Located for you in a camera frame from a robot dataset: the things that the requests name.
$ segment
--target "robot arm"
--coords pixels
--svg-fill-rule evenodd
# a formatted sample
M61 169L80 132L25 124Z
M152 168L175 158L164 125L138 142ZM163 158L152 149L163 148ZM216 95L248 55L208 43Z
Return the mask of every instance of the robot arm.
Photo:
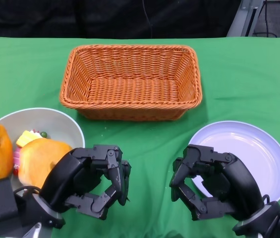
M12 191L8 178L0 180L0 237L31 237L31 234L60 229L61 215L71 207L105 220L115 201L126 203L131 166L113 145L95 145L68 152L52 169L42 189L29 188L22 196ZM101 195L90 194L101 176L112 185Z
M180 198L194 221L230 214L239 221L232 229L237 236L280 238L280 205L267 195L264 204L257 183L235 155L200 145L188 145L183 155L173 163L171 199ZM184 183L197 175L213 197L200 199Z
M172 201L180 198L192 212L193 220L230 214L241 221L264 207L261 193L246 166L231 153L218 153L212 147L189 145L184 157L173 164L170 182ZM185 178L200 175L213 196L200 199L185 183Z

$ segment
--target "black cloth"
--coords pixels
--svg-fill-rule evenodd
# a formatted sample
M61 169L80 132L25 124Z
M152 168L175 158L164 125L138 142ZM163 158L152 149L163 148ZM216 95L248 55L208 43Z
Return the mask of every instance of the black cloth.
M225 37L240 0L144 0L153 38ZM0 0L1 37L150 38L142 0Z

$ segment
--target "bowl rim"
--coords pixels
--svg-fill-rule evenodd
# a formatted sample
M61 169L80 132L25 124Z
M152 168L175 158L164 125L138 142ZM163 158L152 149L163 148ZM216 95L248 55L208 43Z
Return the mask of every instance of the bowl rim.
M15 114L15 113L19 113L19 112L23 112L23 111L28 111L28 110L36 110L36 109L40 109L40 110L50 110L50 111L54 111L54 112L57 112L57 113L60 113L64 116L66 116L67 118L69 118L78 128L79 132L80 132L80 135L81 135L81 138L82 138L82 143L83 143L83 148L85 148L85 137L84 137L84 134L80 128L80 126L78 125L78 123L72 118L70 117L69 115L67 115L66 113L63 113L59 110L56 110L56 109L52 109L52 108L26 108L26 109L22 109L22 110L18 110L18 111L15 111L15 112L12 112L12 113L9 113L7 115L5 115L4 117L0 118L0 120L12 115L12 114Z

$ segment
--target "plate rim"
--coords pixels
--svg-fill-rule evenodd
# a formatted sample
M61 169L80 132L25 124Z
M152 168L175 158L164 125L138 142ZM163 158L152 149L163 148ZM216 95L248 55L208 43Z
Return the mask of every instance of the plate rim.
M259 131L261 131L261 132L263 132L265 135L267 135L270 139L272 139L272 141L280 148L280 144L274 139L274 137L272 137L270 134L268 134L266 131L264 131L264 130L262 130L262 129L260 129L260 128L258 128L257 126L255 126L255 125L252 125L252 124L249 124L249 123L246 123L246 122L242 122L242 121L237 121L237 120L222 120L222 121L217 121L217 122L213 122L213 123L211 123L211 124L208 124L208 125L206 125L206 126L204 126L204 127L202 127L202 128L200 128L194 135L193 135L193 137L189 140L189 143L188 144L190 144L190 142L194 139L194 137L196 137L197 136L197 134L200 132L200 131L202 131L202 130L204 130L205 128L207 128L207 127L209 127L209 126L212 126L212 125L214 125L214 124L219 124L219 123L227 123L227 122L232 122L232 123L235 123L235 124L243 124L243 125L247 125L247 126L251 126L251 127L253 127L253 128L255 128L255 129L257 129L257 130L259 130ZM196 185L196 183L194 182L194 179L192 178L192 181L193 181L193 183L195 184L195 186L199 189L199 191L201 191L202 192L202 190Z

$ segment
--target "white bowl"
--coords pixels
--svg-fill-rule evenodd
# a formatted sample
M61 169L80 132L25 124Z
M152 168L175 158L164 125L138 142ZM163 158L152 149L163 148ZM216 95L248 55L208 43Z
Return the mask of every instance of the white bowl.
M85 147L85 138L77 122L55 109L28 108L16 111L0 118L0 124L5 127L13 149L23 131L32 129L45 131L48 138L63 141L72 148ZM11 183L13 190L22 186L15 176L11 176Z

